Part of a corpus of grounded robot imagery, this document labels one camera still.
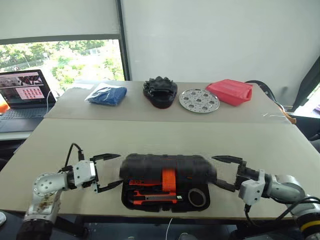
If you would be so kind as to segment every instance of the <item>laptop keyboard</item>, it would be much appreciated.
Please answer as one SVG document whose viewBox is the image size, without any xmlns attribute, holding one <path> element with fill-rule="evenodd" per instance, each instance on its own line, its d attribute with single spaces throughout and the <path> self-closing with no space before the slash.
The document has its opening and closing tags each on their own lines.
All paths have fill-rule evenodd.
<svg viewBox="0 0 320 240">
<path fill-rule="evenodd" d="M 7 120 L 7 119 L 42 118 L 46 114 L 46 112 L 47 112 L 46 107 L 9 109 L 0 119 Z"/>
</svg>

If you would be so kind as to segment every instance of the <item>perforated disc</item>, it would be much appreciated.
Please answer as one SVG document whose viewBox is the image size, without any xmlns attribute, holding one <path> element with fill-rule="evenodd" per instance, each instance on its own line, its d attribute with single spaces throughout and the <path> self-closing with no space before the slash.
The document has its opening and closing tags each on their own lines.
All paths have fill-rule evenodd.
<svg viewBox="0 0 320 240">
<path fill-rule="evenodd" d="M 220 106 L 218 97 L 203 89 L 189 89 L 179 96 L 180 104 L 194 113 L 211 113 Z"/>
</svg>

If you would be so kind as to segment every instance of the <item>white wall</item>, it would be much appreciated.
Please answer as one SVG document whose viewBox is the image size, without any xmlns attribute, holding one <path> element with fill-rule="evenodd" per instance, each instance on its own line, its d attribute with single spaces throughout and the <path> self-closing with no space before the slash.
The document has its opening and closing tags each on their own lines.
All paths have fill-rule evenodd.
<svg viewBox="0 0 320 240">
<path fill-rule="evenodd" d="M 134 81 L 260 80 L 291 105 L 320 54 L 320 0 L 122 0 L 122 8 Z"/>
<path fill-rule="evenodd" d="M 1 0 L 0 39 L 118 34 L 115 0 Z"/>
</svg>

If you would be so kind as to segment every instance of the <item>black tool case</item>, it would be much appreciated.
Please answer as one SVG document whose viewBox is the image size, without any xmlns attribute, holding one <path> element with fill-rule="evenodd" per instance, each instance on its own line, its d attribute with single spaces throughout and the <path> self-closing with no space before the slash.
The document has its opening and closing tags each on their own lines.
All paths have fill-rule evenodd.
<svg viewBox="0 0 320 240">
<path fill-rule="evenodd" d="M 182 200 L 144 202 L 133 204 L 135 191 L 142 194 L 165 194 L 161 186 L 129 185 L 130 180 L 161 182 L 163 169 L 175 169 L 176 195 Z M 123 161 L 119 176 L 123 179 L 122 203 L 132 210 L 159 212 L 171 210 L 174 213 L 202 211 L 210 205 L 208 183 L 215 183 L 215 168 L 200 155 L 153 155 L 130 154 Z"/>
</svg>

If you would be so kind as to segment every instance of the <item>red container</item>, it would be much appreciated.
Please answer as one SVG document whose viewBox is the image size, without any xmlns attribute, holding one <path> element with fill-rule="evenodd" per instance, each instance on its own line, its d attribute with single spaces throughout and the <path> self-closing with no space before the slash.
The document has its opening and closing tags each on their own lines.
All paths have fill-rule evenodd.
<svg viewBox="0 0 320 240">
<path fill-rule="evenodd" d="M 215 94 L 220 101 L 238 106 L 250 101 L 252 96 L 252 85 L 241 81 L 225 79 L 209 84 L 205 89 Z"/>
</svg>

